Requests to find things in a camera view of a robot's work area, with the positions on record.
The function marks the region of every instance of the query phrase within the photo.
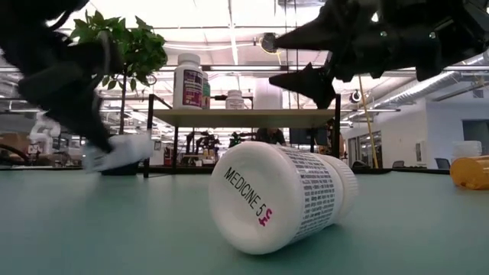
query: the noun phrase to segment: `green table surface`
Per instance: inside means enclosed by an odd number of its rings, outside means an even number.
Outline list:
[[[489,274],[489,192],[449,176],[358,176],[346,219],[265,256],[221,238],[209,180],[0,172],[0,274]]]

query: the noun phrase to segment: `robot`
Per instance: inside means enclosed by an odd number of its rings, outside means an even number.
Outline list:
[[[46,112],[38,112],[36,124],[31,129],[29,140],[29,154],[52,154],[53,138],[59,137],[61,133],[60,124],[46,116]]]
[[[56,31],[87,0],[5,0],[0,4],[0,48],[24,78],[18,93],[44,115],[89,142],[84,165],[103,171],[148,158],[150,135],[110,137],[102,123],[95,88],[103,76],[120,73],[121,54],[108,33],[99,41],[73,44]],[[60,20],[48,27],[49,20]]]
[[[328,0],[318,17],[274,41],[276,48],[327,50],[325,65],[269,78],[328,108],[334,78],[416,67],[418,81],[487,50],[487,0]]]

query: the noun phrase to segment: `white pill bottle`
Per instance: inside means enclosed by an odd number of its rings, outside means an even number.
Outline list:
[[[355,175],[334,157],[244,142],[217,163],[209,204],[226,241],[268,254],[345,217],[357,194]]]
[[[240,90],[229,90],[226,98],[226,110],[241,110],[245,108],[243,92]]]
[[[203,71],[199,68],[200,57],[193,53],[178,56],[178,67],[173,73],[173,108],[201,109]]]

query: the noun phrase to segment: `chair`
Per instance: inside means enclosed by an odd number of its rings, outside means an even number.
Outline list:
[[[394,163],[392,163],[392,168],[403,168],[404,167],[404,160],[396,160]]]
[[[438,169],[450,170],[450,161],[443,158],[435,158]]]

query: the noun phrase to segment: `person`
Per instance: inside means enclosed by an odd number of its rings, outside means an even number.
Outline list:
[[[2,56],[24,76],[18,93],[46,116],[85,137],[96,150],[85,161],[103,171],[139,161],[151,143],[141,137],[110,137],[100,118],[102,99],[95,87],[104,75],[123,68],[121,54],[106,32],[99,41],[80,44],[57,31],[87,0],[5,0],[0,4]],[[53,26],[47,22],[60,18]]]
[[[279,128],[259,128],[256,135],[256,141],[268,144],[280,144],[286,146],[285,137]]]

